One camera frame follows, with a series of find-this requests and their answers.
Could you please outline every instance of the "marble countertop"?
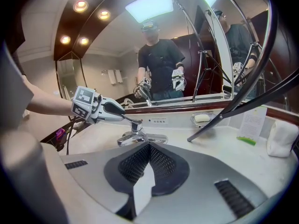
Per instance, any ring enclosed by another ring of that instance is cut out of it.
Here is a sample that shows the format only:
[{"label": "marble countertop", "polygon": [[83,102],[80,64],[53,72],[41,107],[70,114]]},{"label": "marble countertop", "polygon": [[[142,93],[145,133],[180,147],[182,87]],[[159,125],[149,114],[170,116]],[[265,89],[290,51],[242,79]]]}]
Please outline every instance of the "marble countertop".
[{"label": "marble countertop", "polygon": [[[82,154],[117,148],[116,140],[130,131],[127,125],[98,123],[91,125],[70,139],[69,153]],[[148,128],[146,133],[165,134],[173,145],[213,156],[254,182],[268,197],[287,187],[297,167],[298,160],[292,152],[288,158],[270,157],[265,138],[255,146],[237,140],[237,129],[230,126],[216,127],[192,142],[187,138],[196,128]],[[66,154],[66,145],[59,152]]]}]

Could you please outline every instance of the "dark wooden ceiling panel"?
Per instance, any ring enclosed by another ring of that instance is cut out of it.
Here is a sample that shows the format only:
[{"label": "dark wooden ceiling panel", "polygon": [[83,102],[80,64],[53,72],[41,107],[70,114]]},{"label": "dark wooden ceiling panel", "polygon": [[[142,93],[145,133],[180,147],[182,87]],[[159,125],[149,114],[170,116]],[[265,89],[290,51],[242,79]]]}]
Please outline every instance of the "dark wooden ceiling panel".
[{"label": "dark wooden ceiling panel", "polygon": [[[77,1],[79,0],[68,0],[61,15],[55,38],[54,60],[58,60],[68,52],[72,51],[81,28],[103,0],[84,0],[88,3],[88,8],[82,13],[77,13],[73,9],[73,6]],[[69,44],[62,44],[60,42],[60,39],[65,35],[71,38]]]}]

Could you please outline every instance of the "hand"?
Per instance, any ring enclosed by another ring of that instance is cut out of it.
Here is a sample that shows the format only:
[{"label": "hand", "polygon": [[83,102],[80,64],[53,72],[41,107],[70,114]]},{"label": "hand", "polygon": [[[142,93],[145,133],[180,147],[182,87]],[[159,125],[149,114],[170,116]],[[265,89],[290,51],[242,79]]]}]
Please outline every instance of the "hand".
[{"label": "hand", "polygon": [[139,89],[140,89],[140,86],[136,87],[135,89],[135,93],[134,93],[134,96],[137,98],[137,99],[140,99],[142,96],[139,92]]}]

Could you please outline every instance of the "faucet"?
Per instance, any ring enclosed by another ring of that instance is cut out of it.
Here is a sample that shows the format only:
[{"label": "faucet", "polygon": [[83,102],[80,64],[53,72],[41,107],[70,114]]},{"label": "faucet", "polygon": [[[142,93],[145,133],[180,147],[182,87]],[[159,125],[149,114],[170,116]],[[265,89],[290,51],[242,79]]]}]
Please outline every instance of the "faucet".
[{"label": "faucet", "polygon": [[123,136],[117,140],[117,144],[119,147],[145,141],[152,141],[162,144],[167,143],[168,138],[166,135],[150,133],[146,134],[145,132],[143,132],[142,120],[130,119],[124,115],[122,115],[122,117],[130,122],[131,131],[125,132]]}]

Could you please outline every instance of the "man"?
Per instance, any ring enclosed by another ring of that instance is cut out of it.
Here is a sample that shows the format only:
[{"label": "man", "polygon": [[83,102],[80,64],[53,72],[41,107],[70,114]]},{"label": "man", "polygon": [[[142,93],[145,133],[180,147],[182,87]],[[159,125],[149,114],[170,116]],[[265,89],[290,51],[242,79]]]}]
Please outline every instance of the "man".
[{"label": "man", "polygon": [[172,40],[159,39],[158,25],[153,20],[143,24],[142,33],[147,42],[138,52],[138,83],[149,69],[154,100],[183,97],[182,91],[173,89],[172,72],[184,72],[184,55]]},{"label": "man", "polygon": [[[214,10],[222,29],[225,33],[226,39],[228,41],[228,46],[230,54],[232,57],[233,64],[241,62],[243,65],[246,61],[246,57],[249,53],[250,43],[252,39],[248,30],[241,24],[229,24],[226,21],[226,16],[220,10]],[[257,57],[254,52],[250,54],[249,60],[246,64],[245,74],[251,72],[252,68],[255,66]],[[241,86],[236,86],[235,90],[238,92]],[[248,94],[248,97],[256,97],[256,86]]]},{"label": "man", "polygon": [[40,113],[40,114],[52,114],[52,115],[64,115],[64,116],[74,115],[74,113],[71,112],[71,105],[72,105],[71,101],[62,98],[57,98],[31,84],[25,76],[24,70],[20,65],[17,55],[13,54],[12,57],[14,59],[16,66],[19,68],[22,74],[24,84],[34,94],[32,100],[30,101],[27,107],[27,110]]}]

